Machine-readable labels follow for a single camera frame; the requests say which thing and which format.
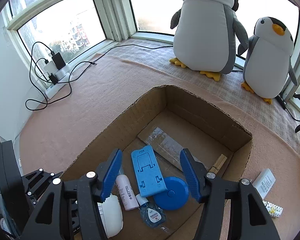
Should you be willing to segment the white power strip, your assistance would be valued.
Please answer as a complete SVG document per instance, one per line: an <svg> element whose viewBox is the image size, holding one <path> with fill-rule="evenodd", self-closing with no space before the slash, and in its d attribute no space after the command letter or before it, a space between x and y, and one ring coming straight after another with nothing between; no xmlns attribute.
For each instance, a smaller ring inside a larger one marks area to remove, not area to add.
<svg viewBox="0 0 300 240"><path fill-rule="evenodd" d="M69 81L70 77L70 66L66 63L61 69L57 69L53 61L49 61L45 66L44 70L56 78L56 84L52 83L46 90L45 94L50 99L52 99L57 92Z"/></svg>

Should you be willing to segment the large grey penguin plush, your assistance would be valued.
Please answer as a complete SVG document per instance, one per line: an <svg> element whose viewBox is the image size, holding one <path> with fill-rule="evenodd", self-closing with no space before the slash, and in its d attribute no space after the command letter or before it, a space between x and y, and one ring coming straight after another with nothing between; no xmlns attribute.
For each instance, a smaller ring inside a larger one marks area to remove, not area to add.
<svg viewBox="0 0 300 240"><path fill-rule="evenodd" d="M248 35L238 20L238 0L183 0L172 16L174 57L170 63L219 81L230 74L236 42L248 47Z"/></svg>

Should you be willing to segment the white patterned lighter case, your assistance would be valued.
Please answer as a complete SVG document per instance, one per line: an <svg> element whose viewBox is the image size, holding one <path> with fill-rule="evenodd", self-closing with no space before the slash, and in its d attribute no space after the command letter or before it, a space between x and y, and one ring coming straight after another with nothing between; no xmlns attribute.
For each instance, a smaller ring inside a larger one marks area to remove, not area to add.
<svg viewBox="0 0 300 240"><path fill-rule="evenodd" d="M267 200L263 200L263 204L266 207L269 215L273 218L280 218L283 212L283 208L275 205Z"/></svg>

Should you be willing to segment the brown cardboard box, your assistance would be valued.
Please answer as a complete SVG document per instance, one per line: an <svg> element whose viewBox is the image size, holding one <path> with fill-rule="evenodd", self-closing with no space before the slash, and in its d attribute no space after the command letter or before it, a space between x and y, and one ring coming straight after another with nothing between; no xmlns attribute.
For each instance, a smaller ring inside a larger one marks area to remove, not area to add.
<svg viewBox="0 0 300 240"><path fill-rule="evenodd" d="M61 180L76 180L95 171L114 149L119 149L121 167L136 196L140 193L131 153L147 145L153 148L164 178L178 177L187 183L180 164L180 152L186 148L207 171L221 154L225 155L227 160L216 176L239 181L250 157L252 136L233 118L199 96L177 86L155 87L101 132L63 173ZM144 223L139 207L125 210L115 183L111 194L119 199L123 229L106 239L194 239L204 205L191 193L180 209L163 210L166 222L156 228Z"/></svg>

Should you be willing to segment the blue phone stand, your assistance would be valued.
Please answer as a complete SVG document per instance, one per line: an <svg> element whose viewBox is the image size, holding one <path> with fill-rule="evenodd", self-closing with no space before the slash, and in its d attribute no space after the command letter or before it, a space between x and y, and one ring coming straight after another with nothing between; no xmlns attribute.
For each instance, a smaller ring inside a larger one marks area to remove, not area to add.
<svg viewBox="0 0 300 240"><path fill-rule="evenodd" d="M164 177L153 148L147 145L131 153L135 177L142 197L150 197L167 190Z"/></svg>

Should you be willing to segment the pink lotion bottle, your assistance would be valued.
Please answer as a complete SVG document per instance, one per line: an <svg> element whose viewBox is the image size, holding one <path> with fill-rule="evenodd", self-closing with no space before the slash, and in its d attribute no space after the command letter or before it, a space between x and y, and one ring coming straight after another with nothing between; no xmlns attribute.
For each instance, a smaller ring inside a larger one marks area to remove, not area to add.
<svg viewBox="0 0 300 240"><path fill-rule="evenodd" d="M125 175L123 167L120 167L115 184L119 191L122 204L126 211L134 210L139 207L138 201L130 184L129 178Z"/></svg>

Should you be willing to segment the white charger block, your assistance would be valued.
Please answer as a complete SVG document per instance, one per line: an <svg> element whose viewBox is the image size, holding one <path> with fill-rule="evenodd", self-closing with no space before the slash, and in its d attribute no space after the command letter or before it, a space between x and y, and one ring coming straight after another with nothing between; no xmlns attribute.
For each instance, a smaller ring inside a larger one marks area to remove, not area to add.
<svg viewBox="0 0 300 240"><path fill-rule="evenodd" d="M253 187L257 190L262 199L266 197L273 187L276 178L269 168L264 169L253 181Z"/></svg>

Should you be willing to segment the clear blue liquid bottle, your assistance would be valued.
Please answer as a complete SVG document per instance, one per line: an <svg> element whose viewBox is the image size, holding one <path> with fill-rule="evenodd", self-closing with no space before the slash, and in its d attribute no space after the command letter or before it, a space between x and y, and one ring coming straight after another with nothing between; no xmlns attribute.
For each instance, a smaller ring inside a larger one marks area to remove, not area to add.
<svg viewBox="0 0 300 240"><path fill-rule="evenodd" d="M139 204L140 215L144 223L150 228L156 228L166 222L166 215L163 209L150 202L141 194L136 195L136 200Z"/></svg>

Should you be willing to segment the wooden clothespin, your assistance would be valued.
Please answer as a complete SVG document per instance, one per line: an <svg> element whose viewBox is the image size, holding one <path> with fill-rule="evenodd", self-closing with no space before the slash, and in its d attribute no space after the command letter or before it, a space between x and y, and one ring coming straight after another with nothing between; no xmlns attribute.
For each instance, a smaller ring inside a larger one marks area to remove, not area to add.
<svg viewBox="0 0 300 240"><path fill-rule="evenodd" d="M217 174L220 169L222 168L223 164L226 162L227 157L223 154L221 154L218 159L215 161L213 166L209 169L209 172L213 172L214 174Z"/></svg>

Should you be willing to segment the small grey penguin plush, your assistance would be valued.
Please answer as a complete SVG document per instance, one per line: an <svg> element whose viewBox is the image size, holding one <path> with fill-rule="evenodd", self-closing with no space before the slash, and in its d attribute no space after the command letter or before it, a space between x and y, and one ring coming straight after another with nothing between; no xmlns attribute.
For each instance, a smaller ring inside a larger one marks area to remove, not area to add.
<svg viewBox="0 0 300 240"><path fill-rule="evenodd" d="M287 77L295 86L298 80L292 67L294 40L284 23L274 17L259 18L248 48L238 46L238 55L246 52L241 87L258 95L268 104L277 97Z"/></svg>

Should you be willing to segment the black power adapter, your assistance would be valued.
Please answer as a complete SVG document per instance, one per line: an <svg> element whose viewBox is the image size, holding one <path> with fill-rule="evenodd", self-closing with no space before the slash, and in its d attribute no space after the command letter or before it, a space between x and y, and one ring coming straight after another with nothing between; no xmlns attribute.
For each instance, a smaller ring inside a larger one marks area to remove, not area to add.
<svg viewBox="0 0 300 240"><path fill-rule="evenodd" d="M65 63L62 55L60 54L60 52L57 52L57 53L52 52L51 55L52 55L52 60L58 70L60 70L66 66L66 63Z"/></svg>

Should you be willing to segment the white round device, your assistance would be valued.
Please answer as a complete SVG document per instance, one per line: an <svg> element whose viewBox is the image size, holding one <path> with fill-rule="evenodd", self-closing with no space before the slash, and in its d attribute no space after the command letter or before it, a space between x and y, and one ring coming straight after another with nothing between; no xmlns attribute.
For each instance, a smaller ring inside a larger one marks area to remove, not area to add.
<svg viewBox="0 0 300 240"><path fill-rule="evenodd" d="M116 236L123 229L123 216L118 197L111 194L103 203L98 203L98 210L107 238Z"/></svg>

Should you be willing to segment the blue round tape measure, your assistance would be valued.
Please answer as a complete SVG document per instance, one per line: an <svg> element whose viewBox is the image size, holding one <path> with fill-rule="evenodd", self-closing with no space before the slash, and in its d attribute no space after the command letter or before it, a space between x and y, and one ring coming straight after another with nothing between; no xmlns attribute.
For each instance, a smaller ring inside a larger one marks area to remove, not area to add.
<svg viewBox="0 0 300 240"><path fill-rule="evenodd" d="M167 190L153 196L155 204L163 210L177 210L183 207L189 198L189 188L178 177L164 178Z"/></svg>

